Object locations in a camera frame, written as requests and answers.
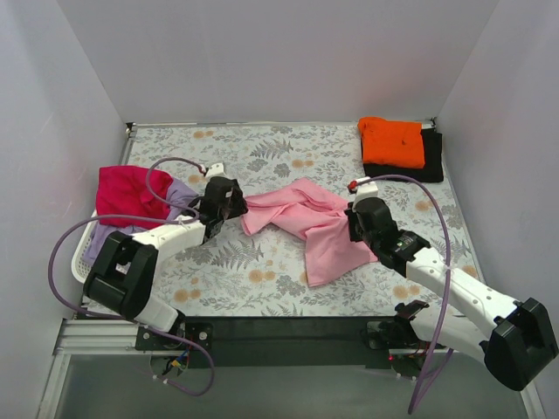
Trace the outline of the floral table cloth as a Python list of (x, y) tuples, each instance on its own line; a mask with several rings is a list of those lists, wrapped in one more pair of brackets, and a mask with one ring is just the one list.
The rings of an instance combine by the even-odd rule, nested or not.
[[(148, 127), (139, 130), (128, 163), (162, 170), (204, 189), (196, 165), (222, 162), (246, 196), (300, 178), (338, 195), (362, 176), (356, 126)], [(449, 182), (420, 189), (383, 182), (381, 196), (401, 228), (449, 252), (452, 266), (470, 275), (477, 262)], [(195, 316), (390, 315), (397, 304), (435, 295), (379, 263), (361, 266), (329, 285), (309, 287), (304, 244), (275, 226), (247, 236), (239, 220), (226, 223), (204, 246), (168, 260), (156, 294)]]

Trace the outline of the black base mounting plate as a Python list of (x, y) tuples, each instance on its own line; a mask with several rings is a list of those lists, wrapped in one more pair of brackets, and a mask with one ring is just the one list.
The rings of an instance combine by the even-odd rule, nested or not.
[(171, 332), (192, 340), (189, 366), (365, 366), (387, 369), (394, 357), (426, 353), (411, 327), (395, 316), (188, 317)]

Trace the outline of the orange folded t shirt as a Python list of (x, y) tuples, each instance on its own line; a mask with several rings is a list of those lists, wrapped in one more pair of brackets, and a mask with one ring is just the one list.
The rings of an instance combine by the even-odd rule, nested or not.
[(363, 117), (357, 127), (362, 142), (362, 162), (420, 169), (425, 165), (423, 126), (420, 122)]

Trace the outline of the black folded t shirt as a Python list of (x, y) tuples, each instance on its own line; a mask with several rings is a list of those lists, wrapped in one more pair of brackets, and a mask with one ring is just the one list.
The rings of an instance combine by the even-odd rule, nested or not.
[(404, 175), (423, 183), (440, 183), (444, 180), (442, 165), (442, 134), (435, 128), (421, 131), (424, 145), (423, 168), (399, 168), (390, 165), (364, 163), (363, 170), (366, 176), (377, 177), (380, 175)]

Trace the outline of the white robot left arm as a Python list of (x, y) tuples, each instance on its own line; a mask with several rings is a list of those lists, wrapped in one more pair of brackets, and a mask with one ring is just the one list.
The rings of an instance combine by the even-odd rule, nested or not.
[(152, 293), (162, 262), (210, 241), (224, 222), (247, 212), (238, 181), (213, 176), (197, 206), (199, 218), (180, 215), (172, 224), (131, 236), (116, 231), (100, 249), (84, 284), (85, 295), (122, 318), (155, 329), (168, 349), (186, 337), (179, 312)]

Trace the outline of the white plastic basket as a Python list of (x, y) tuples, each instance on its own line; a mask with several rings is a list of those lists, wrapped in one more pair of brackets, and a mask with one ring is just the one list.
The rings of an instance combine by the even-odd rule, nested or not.
[(78, 247), (72, 257), (72, 274), (81, 284), (85, 282), (106, 238), (115, 231), (131, 236), (141, 234), (145, 229), (135, 225), (119, 228), (112, 225), (99, 224), (97, 221), (89, 223), (85, 227)]

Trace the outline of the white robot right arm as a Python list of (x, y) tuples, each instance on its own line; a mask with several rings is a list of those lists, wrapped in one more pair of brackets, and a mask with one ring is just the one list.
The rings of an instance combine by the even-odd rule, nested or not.
[(384, 267), (449, 297), (459, 314), (445, 318), (437, 339), (441, 346), (483, 363), (497, 381), (515, 391), (523, 390), (557, 357), (556, 337), (542, 303), (519, 301), (445, 266), (426, 239), (397, 227), (380, 198), (350, 203), (345, 213), (351, 240), (365, 243)]

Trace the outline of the lavender t shirt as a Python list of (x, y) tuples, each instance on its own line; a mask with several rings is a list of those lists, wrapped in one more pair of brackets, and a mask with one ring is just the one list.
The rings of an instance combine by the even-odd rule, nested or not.
[[(196, 197), (198, 197), (198, 194), (193, 189), (181, 180), (173, 178), (173, 182), (167, 189), (166, 200), (185, 206), (192, 202)], [(91, 223), (93, 229), (90, 231), (89, 244), (86, 246), (80, 260), (83, 263), (92, 266), (99, 255), (100, 249), (106, 238), (114, 231), (120, 231), (127, 235), (145, 231), (145, 229), (139, 225), (138, 221), (128, 220), (128, 222), (131, 223), (131, 225), (124, 228), (99, 224), (98, 222)]]

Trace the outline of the pink t shirt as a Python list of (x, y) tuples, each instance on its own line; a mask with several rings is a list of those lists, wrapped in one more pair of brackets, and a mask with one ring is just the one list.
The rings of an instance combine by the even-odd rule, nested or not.
[(377, 261), (363, 242), (349, 236), (348, 202), (307, 178), (284, 188), (247, 196), (244, 233), (252, 236), (269, 224), (305, 242), (305, 268), (310, 287), (330, 284), (344, 274)]

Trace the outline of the red t shirt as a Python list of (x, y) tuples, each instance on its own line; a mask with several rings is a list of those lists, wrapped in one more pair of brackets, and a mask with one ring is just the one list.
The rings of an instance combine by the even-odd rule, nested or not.
[[(128, 165), (100, 168), (95, 201), (97, 215), (114, 214), (167, 219), (170, 207), (149, 192), (146, 183), (147, 173), (147, 168)], [(173, 181), (169, 174), (161, 170), (155, 169), (150, 175), (150, 186), (162, 199), (167, 199)], [(162, 225), (161, 222), (114, 217), (102, 219), (99, 223), (121, 229), (131, 226), (144, 230)]]

